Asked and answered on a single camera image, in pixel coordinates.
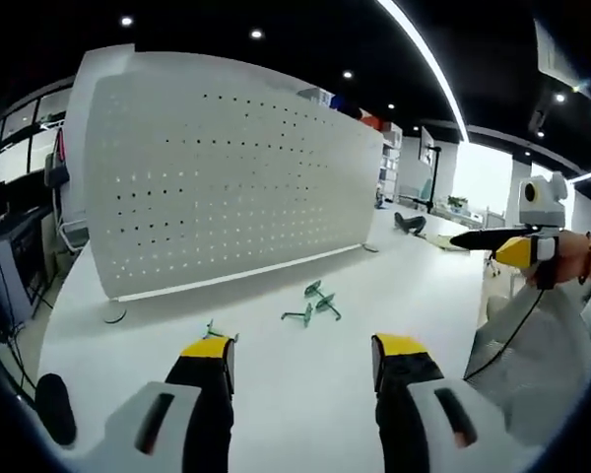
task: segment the black ceiling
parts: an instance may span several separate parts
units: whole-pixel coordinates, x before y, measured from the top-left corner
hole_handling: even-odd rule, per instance
[[[528,139],[591,169],[591,100],[538,72],[533,22],[541,19],[591,78],[591,0],[396,2],[431,47],[468,124]],[[269,67],[342,94],[405,129],[425,119],[453,120],[422,57],[376,0],[186,3],[171,10],[109,1],[83,10],[44,2],[10,11],[0,40],[0,91],[6,102],[16,101],[75,74],[85,51],[134,42],[141,51],[199,52]],[[119,26],[123,14],[134,17],[132,28]],[[266,37],[250,40],[252,28]],[[354,71],[354,80],[342,78],[345,69]],[[557,91],[568,92],[567,103],[555,105]],[[545,117],[543,140],[530,129],[535,111]],[[450,130],[438,133],[451,138]]]

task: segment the white table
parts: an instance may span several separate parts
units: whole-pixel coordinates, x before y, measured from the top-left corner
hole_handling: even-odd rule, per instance
[[[470,229],[480,229],[484,225],[484,218],[480,214],[471,213],[471,215],[463,215],[453,212],[451,209],[443,206],[435,205],[432,210],[433,214],[443,219],[448,219],[451,222],[459,223]]]
[[[376,211],[362,249],[166,296],[128,303],[103,294],[90,248],[79,256],[46,330],[39,373],[60,374],[70,393],[79,455],[103,438],[106,418],[150,380],[164,380],[206,324],[240,333],[235,346],[232,472],[383,471],[374,420],[370,336],[405,334],[427,345],[448,376],[468,362],[482,287],[482,254],[447,253],[394,230],[388,204]],[[466,229],[427,215],[426,231]],[[304,287],[322,279],[342,313],[313,315]],[[116,325],[106,325],[124,309]]]

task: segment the white pegboard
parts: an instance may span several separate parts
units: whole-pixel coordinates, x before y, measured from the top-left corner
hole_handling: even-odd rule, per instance
[[[365,241],[381,148],[364,124],[262,85],[144,72],[102,79],[84,171],[105,293],[208,281]]]

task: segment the wristband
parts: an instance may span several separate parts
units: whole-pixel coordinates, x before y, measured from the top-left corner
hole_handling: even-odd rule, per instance
[[[587,238],[589,239],[589,250],[584,257],[584,265],[582,267],[582,274],[578,276],[578,283],[582,286],[591,274],[591,232],[587,232]]]

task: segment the cable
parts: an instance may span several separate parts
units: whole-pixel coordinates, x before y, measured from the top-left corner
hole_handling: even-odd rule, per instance
[[[17,356],[16,353],[14,353],[14,349],[11,346],[11,344],[9,342],[7,342],[7,346],[9,347],[9,351],[11,352],[11,355],[13,356],[13,358],[16,361],[16,365],[18,365],[18,368],[20,369],[20,372],[22,372],[22,381],[20,381],[20,387],[22,388],[24,385],[24,379],[27,381],[27,383],[33,388],[33,390],[37,390],[37,386],[35,385],[35,383],[31,380],[31,378],[29,377],[29,375],[27,374],[26,370],[24,369],[24,362],[22,360],[22,354],[20,353],[20,348],[18,347],[17,344],[14,343],[14,345],[16,346],[16,350],[17,350]]]
[[[120,315],[118,318],[114,319],[114,320],[104,320],[103,322],[105,322],[107,325],[113,325],[114,323],[118,323],[120,320],[122,320],[123,318],[125,318],[125,315],[127,315],[127,309],[125,308],[125,311],[122,312],[122,315]]]
[[[54,310],[55,307],[46,299],[43,298],[43,296],[41,295],[41,293],[35,289],[33,289],[31,286],[29,286],[29,289],[33,292],[33,294],[35,294],[36,296],[39,297],[39,300],[42,301],[44,304],[48,305],[50,307],[51,310]]]
[[[24,390],[24,380],[26,379],[29,384],[33,387],[33,389],[36,389],[34,383],[31,381],[31,378],[29,377],[29,375],[27,374],[26,370],[24,369],[24,361],[22,360],[22,353],[20,353],[20,347],[18,346],[18,339],[17,336],[13,336],[15,329],[16,329],[16,318],[15,315],[13,314],[13,306],[11,304],[11,296],[9,295],[9,288],[7,287],[7,279],[4,276],[4,270],[2,269],[2,263],[0,262],[0,277],[2,278],[2,284],[4,285],[4,290],[5,290],[5,294],[7,295],[7,304],[9,306],[9,315],[11,318],[11,327],[9,330],[9,334],[7,335],[7,345],[9,347],[9,351],[11,352],[11,355],[13,356],[16,365],[18,366],[18,368],[20,369],[20,372],[22,373],[22,378],[20,380],[20,389]],[[13,347],[11,346],[11,344],[9,343],[9,338],[13,338],[13,344],[16,347],[15,351],[13,349]]]
[[[528,319],[528,317],[530,316],[530,314],[534,311],[534,309],[538,305],[538,303],[541,300],[541,297],[543,296],[544,293],[545,293],[545,290],[543,290],[543,291],[541,291],[539,293],[539,296],[536,298],[536,300],[534,301],[534,303],[532,304],[532,306],[530,307],[530,309],[527,311],[527,313],[523,316],[523,318],[521,319],[521,321],[519,322],[519,324],[517,325],[517,327],[512,332],[512,335],[510,335],[510,337],[505,341],[505,343],[503,344],[503,346],[501,348],[499,348],[499,351],[496,352],[494,354],[494,356],[490,360],[488,360],[482,367],[478,368],[477,370],[475,370],[474,372],[470,373],[469,375],[464,376],[464,380],[465,381],[470,380],[472,377],[476,376],[477,374],[479,374],[480,372],[482,372],[483,370],[485,370],[486,368],[488,368],[490,365],[492,365],[494,363],[494,361],[497,358],[499,358],[501,355],[503,355],[503,352],[505,352],[505,350],[508,348],[508,345],[510,345],[510,342],[512,342],[512,339],[514,339],[514,337],[519,332],[519,330],[521,329],[521,327],[523,326],[523,324],[525,323],[525,321]]]

